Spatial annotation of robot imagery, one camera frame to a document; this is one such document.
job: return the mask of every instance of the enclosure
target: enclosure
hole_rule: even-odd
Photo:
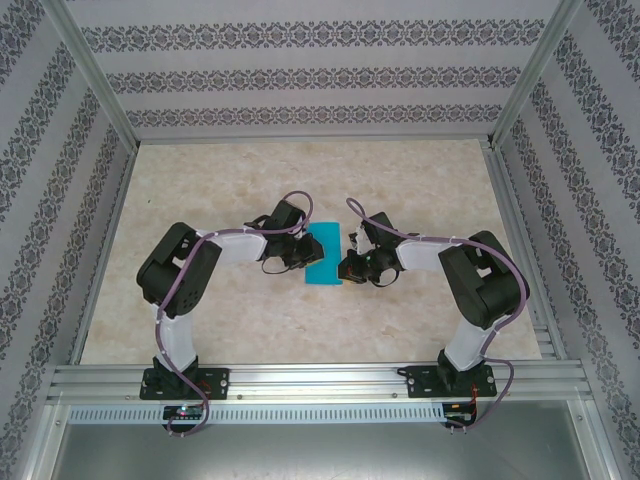
[[[636,8],[2,2],[0,478],[640,478]],[[443,275],[312,286],[254,263],[195,310],[201,364],[228,368],[212,425],[167,436],[180,402],[140,398],[137,270],[174,222],[238,227],[297,189],[343,256],[347,196],[504,245],[530,298],[477,430],[441,426],[469,397],[398,375],[454,335]]]

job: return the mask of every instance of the black bracket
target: black bracket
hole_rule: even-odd
[[[371,220],[393,228],[389,217],[384,212],[376,213],[371,217]],[[349,239],[354,249],[347,250],[347,256],[338,265],[338,278],[357,284],[369,281],[376,287],[387,287],[394,283],[398,279],[400,272],[404,270],[396,253],[397,246],[404,241],[404,238],[376,227],[369,222],[363,221],[361,226],[374,248],[359,255],[354,250],[358,248],[358,233],[349,234]],[[389,269],[395,270],[396,276],[393,281],[381,285],[380,276]]]
[[[491,247],[509,258],[491,232],[476,233],[469,240]],[[438,257],[456,305],[471,325],[487,330],[520,304],[520,287],[516,277],[494,256],[469,245],[460,245],[440,252]],[[526,297],[529,298],[529,284],[524,277],[523,280]]]
[[[493,369],[482,364],[472,370],[460,378],[454,388],[448,388],[442,381],[437,365],[415,365],[399,368],[397,372],[407,379],[409,398],[471,397],[474,385],[478,397],[495,397],[498,391]]]
[[[181,267],[175,260],[187,258],[198,241],[196,231],[184,223],[175,223],[165,233],[138,271],[136,282],[142,287],[144,299],[160,305],[178,277]],[[169,318],[185,315],[195,308],[204,294],[222,248],[205,242],[196,252],[191,266],[165,312]]]
[[[306,214],[303,210],[286,200],[280,200],[271,215],[262,215],[245,225],[257,230],[281,230],[295,227],[305,218]],[[324,258],[322,245],[313,238],[311,233],[305,233],[300,238],[291,233],[265,233],[264,237],[267,239],[267,245],[260,258],[262,261],[280,257],[284,266],[288,270],[293,270],[304,268]]]
[[[229,391],[229,369],[202,368],[198,367],[197,362],[196,359],[182,373],[200,387],[209,400],[226,400]],[[164,368],[157,358],[153,359],[153,364],[153,368],[145,369],[142,375],[141,400],[200,400],[200,395],[175,373]]]

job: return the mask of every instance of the robotic arm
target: robotic arm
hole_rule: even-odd
[[[308,214],[286,201],[296,193],[309,199]],[[347,204],[364,221],[349,236],[354,248],[338,266],[339,278],[359,284],[370,281],[382,288],[395,282],[405,270],[442,270],[463,317],[453,340],[438,355],[437,367],[398,369],[400,375],[407,377],[409,397],[457,398],[468,396],[470,391],[474,392],[474,399],[495,396],[491,367],[484,365],[484,354],[497,330],[517,317],[529,297],[526,281],[502,245],[486,231],[469,239],[405,235],[393,229],[384,212],[368,218],[355,200],[348,199]],[[208,414],[207,400],[226,398],[228,370],[203,372],[207,369],[198,368],[191,312],[217,265],[264,262],[278,257],[286,267],[281,272],[284,273],[324,258],[322,246],[305,230],[312,211],[313,203],[306,193],[291,192],[271,215],[263,215],[241,229],[205,232],[184,223],[169,229],[137,276],[145,300],[154,309],[160,350],[153,368],[145,371],[141,399],[201,398]],[[387,271],[394,272],[395,278],[382,284],[381,276]],[[223,371],[213,383],[222,386],[217,391],[219,396],[216,388],[207,383],[212,381],[209,377],[214,375],[213,370]],[[199,387],[201,384],[207,387],[206,391]],[[478,393],[476,385],[484,385],[486,391]],[[507,388],[491,408],[497,406]],[[170,425],[171,421],[167,429],[173,434]],[[194,427],[190,434],[203,425],[204,422]]]
[[[384,212],[372,216],[371,220],[393,229]],[[449,394],[466,396],[478,375],[487,371],[482,367],[483,350],[490,341],[489,337],[495,335],[496,326],[513,314],[520,304],[519,284],[504,263],[479,248],[454,243],[454,240],[449,243],[421,242],[416,234],[410,236],[416,239],[404,239],[363,221],[349,236],[353,249],[348,250],[347,257],[338,266],[338,277],[354,283],[370,281],[375,286],[386,287],[405,270],[444,271],[462,319],[453,339],[438,356],[437,381]],[[479,232],[469,240],[510,260],[490,232]],[[381,285],[381,275],[389,270],[395,271],[395,279]],[[524,284],[528,298],[529,287],[526,281]],[[433,387],[433,384],[429,385],[428,390],[441,393],[440,389]]]
[[[303,268],[324,258],[322,245],[306,232],[307,215],[285,199],[271,215],[248,222],[241,229],[206,232],[184,223],[174,224],[144,262],[137,275],[143,297],[153,309],[159,326],[160,351],[153,359],[154,368],[145,372],[141,397],[148,399],[186,398],[193,393],[178,372],[194,384],[201,378],[193,347],[192,310],[209,283],[213,270],[220,265],[282,259],[286,270]],[[198,242],[206,239],[189,265],[188,260]],[[170,295],[179,275],[183,275]],[[170,301],[158,311],[167,297]]]

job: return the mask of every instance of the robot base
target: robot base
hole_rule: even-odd
[[[437,366],[415,365],[398,369],[407,379],[409,398],[470,397],[476,388],[477,397],[495,397],[493,369],[484,362],[464,372],[455,370],[440,352]]]
[[[228,368],[198,368],[198,358],[196,357],[182,373],[200,387],[209,400],[227,399],[229,391]],[[147,368],[142,376],[140,399],[200,400],[200,396],[154,357],[153,368]]]

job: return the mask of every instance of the metal bar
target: metal bar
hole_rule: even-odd
[[[65,1],[43,0],[42,6],[73,55],[89,86],[93,89],[100,105],[107,113],[120,136],[120,140],[125,144],[129,153],[133,152],[138,146],[138,137],[107,77],[93,56],[80,27],[73,20]]]
[[[511,182],[508,180],[502,153],[500,149],[495,152],[484,150],[484,156],[489,178],[496,194],[498,209],[502,215],[509,239],[509,245],[518,267],[529,282],[531,289],[529,304],[533,308],[533,314],[536,317],[536,321],[542,322],[548,328],[556,358],[566,360],[568,356],[562,343],[556,319],[553,316],[549,298],[544,290],[542,275],[533,254],[533,247],[529,241],[522,214],[517,208],[518,203]]]
[[[556,352],[553,349],[553,345],[551,345],[551,342],[548,342],[548,343],[538,342],[538,348],[540,349],[540,355],[542,355],[542,358],[556,357]]]
[[[507,103],[502,109],[502,112],[500,112],[500,116],[496,121],[496,128],[492,134],[492,146],[502,145],[513,122],[515,122],[522,109],[522,105],[524,105],[531,90],[533,90],[533,86],[538,81],[547,61],[549,61],[549,58],[551,58],[553,54],[553,50],[557,47],[580,5],[582,5],[582,0],[561,0],[556,7],[546,28],[542,32],[540,41],[538,41],[520,78],[518,78]]]
[[[87,299],[87,307],[84,309],[82,319],[80,320],[80,327],[78,329],[76,343],[73,346],[73,351],[71,352],[71,357],[69,359],[69,363],[74,365],[80,363],[82,351],[84,350],[87,335],[89,334],[89,327],[91,326],[93,312],[95,311],[96,304],[98,303],[98,294],[100,292],[100,287],[102,286],[104,274],[107,271],[107,262],[109,261],[109,255],[111,254],[111,247],[113,246],[113,242],[116,237],[116,230],[118,229],[118,223],[120,222],[120,215],[122,215],[122,209],[124,208],[124,200],[127,196],[127,192],[129,191],[129,183],[131,182],[131,177],[133,176],[133,166],[136,162],[137,148],[134,149],[134,151],[132,151],[129,155],[132,155],[133,158],[130,158],[127,161],[127,168],[124,173],[124,181],[122,186],[120,187],[120,192],[118,193],[118,198],[116,199],[116,204],[114,207],[114,214],[111,216],[111,221],[109,222],[108,227],[109,230],[102,247],[102,252],[100,253],[100,258],[98,259],[98,266],[96,267],[96,277],[93,284],[91,285],[91,291],[89,292],[89,298]]]
[[[417,140],[485,140],[486,134],[470,133],[434,133],[434,134],[349,134],[349,135],[287,135],[287,136],[233,136],[233,137],[167,137],[142,140],[141,146],[146,145],[193,145],[216,143],[286,143],[286,142],[391,142]]]
[[[35,439],[22,472],[23,480],[49,480],[62,445],[71,407],[45,405],[39,418]]]
[[[515,380],[507,401],[591,398],[579,361],[514,361]],[[435,365],[413,363],[414,365]],[[405,379],[396,370],[407,363],[329,365],[239,365],[229,368],[228,400],[220,403],[322,404],[409,402]],[[148,403],[139,399],[143,366],[61,366],[47,403],[66,405]],[[509,371],[493,365],[498,389]],[[429,401],[464,401],[432,398]],[[156,402],[171,404],[175,402]]]
[[[78,405],[71,408],[70,425],[157,425],[162,405]],[[181,419],[193,425],[201,419]],[[441,403],[333,404],[333,405],[211,405],[207,423],[216,425],[318,425],[335,423],[443,422]]]
[[[567,402],[580,450],[591,480],[620,480],[611,445],[594,400]]]
[[[534,333],[536,334],[536,340],[539,344],[551,343],[551,337],[549,336],[549,329],[546,327],[542,327],[544,330],[534,329]]]

